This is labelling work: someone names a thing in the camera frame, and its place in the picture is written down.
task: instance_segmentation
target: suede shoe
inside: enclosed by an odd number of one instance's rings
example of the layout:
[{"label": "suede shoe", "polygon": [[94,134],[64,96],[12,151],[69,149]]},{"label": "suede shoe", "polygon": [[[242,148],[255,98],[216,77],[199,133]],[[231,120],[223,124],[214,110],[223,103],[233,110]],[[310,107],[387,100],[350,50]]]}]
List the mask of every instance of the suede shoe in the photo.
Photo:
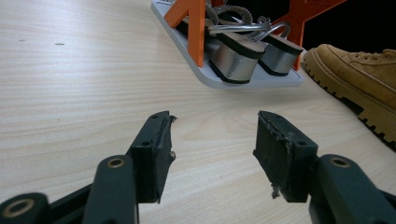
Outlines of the suede shoe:
[{"label": "suede shoe", "polygon": [[396,50],[347,52],[322,44],[304,55],[304,65],[321,88],[360,106],[359,118],[396,146]]}]

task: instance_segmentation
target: shoelace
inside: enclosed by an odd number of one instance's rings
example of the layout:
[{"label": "shoelace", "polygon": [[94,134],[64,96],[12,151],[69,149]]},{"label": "shoelace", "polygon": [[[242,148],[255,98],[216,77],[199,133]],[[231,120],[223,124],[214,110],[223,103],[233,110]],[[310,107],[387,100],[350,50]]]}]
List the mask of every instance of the shoelace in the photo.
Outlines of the shoelace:
[{"label": "shoelace", "polygon": [[368,53],[368,52],[358,52],[355,53],[354,58],[358,59],[358,58],[363,58],[363,60],[378,60],[378,58],[383,57],[384,59],[390,59],[392,54],[395,54],[396,50],[391,50],[391,49],[384,49],[382,53]]}]

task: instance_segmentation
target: black background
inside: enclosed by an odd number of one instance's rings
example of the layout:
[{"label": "black background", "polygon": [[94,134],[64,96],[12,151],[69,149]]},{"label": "black background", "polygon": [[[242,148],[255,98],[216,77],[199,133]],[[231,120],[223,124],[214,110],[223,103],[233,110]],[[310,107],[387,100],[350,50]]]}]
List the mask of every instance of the black background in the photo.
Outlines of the black background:
[{"label": "black background", "polygon": [[[289,12],[291,0],[229,0],[246,7],[255,20],[275,21]],[[347,51],[381,52],[396,49],[396,0],[347,0],[307,21],[303,47],[331,44]]]}]

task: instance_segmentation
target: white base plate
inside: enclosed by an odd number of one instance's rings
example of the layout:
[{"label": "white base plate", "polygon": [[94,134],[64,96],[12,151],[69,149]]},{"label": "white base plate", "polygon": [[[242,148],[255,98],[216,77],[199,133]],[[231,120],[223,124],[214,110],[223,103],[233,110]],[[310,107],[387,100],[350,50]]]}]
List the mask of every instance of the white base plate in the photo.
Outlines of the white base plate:
[{"label": "white base plate", "polygon": [[151,10],[157,16],[161,25],[175,42],[178,50],[182,53],[190,68],[197,78],[206,86],[214,89],[251,89],[263,87],[298,87],[304,82],[304,78],[300,76],[294,69],[285,77],[275,77],[268,75],[262,67],[257,64],[254,69],[253,76],[247,84],[232,84],[222,81],[209,66],[209,59],[216,52],[220,45],[217,40],[206,40],[204,50],[204,66],[199,67],[187,52],[187,37],[180,31],[171,28],[165,21],[163,16],[169,10],[170,4],[163,0],[152,0]]}]

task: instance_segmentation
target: wood grain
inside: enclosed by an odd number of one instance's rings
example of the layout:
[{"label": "wood grain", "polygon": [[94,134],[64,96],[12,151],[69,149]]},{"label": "wood grain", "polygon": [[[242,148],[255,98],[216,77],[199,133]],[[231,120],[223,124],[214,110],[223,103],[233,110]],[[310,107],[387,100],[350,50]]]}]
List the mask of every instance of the wood grain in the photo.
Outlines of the wood grain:
[{"label": "wood grain", "polygon": [[257,114],[287,118],[319,155],[357,162],[396,194],[396,155],[303,70],[298,88],[203,85],[151,12],[150,1],[0,3],[0,199],[46,193],[51,202],[124,154],[146,119],[169,110],[172,164],[161,204],[142,223],[310,223],[307,204],[271,198],[252,156]]}]

